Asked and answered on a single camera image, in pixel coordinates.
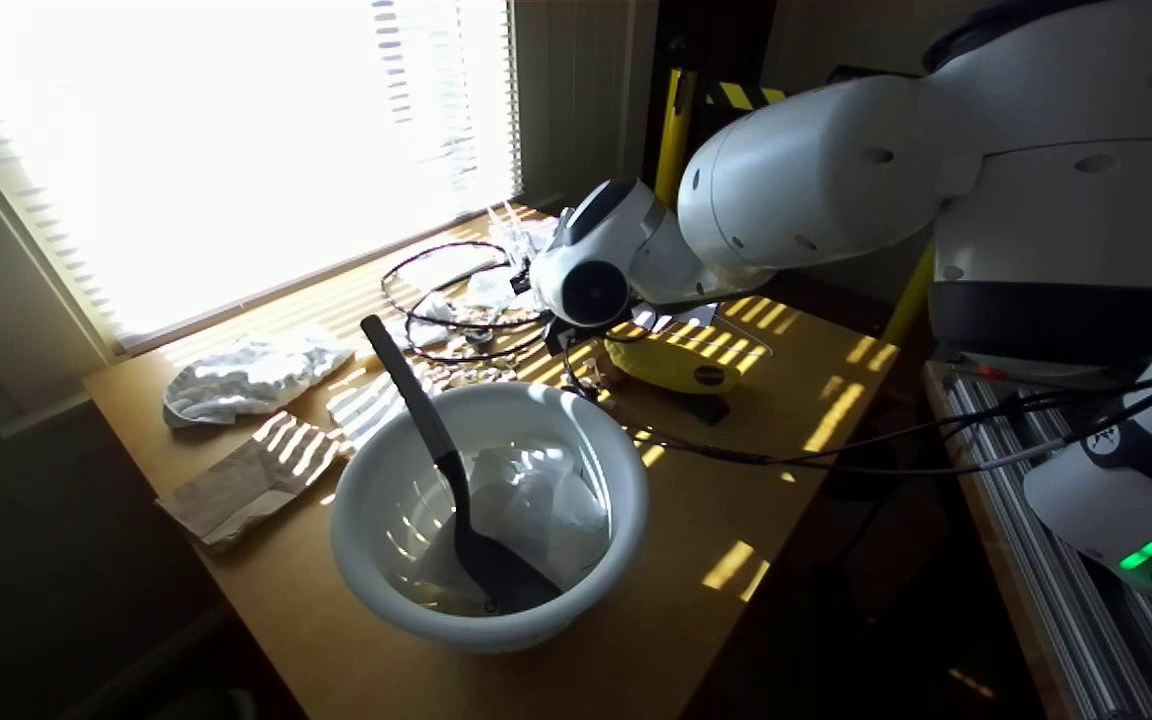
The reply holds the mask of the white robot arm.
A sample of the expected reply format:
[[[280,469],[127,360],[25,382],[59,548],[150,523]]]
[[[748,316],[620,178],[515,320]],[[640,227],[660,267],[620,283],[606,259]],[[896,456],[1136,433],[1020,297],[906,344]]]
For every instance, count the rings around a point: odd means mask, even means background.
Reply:
[[[566,330],[931,245],[941,344],[1016,377],[1152,371],[1152,0],[998,0],[922,76],[859,76],[702,141],[672,202],[595,184],[531,259]],[[1038,523],[1152,592],[1152,395],[1023,474]]]

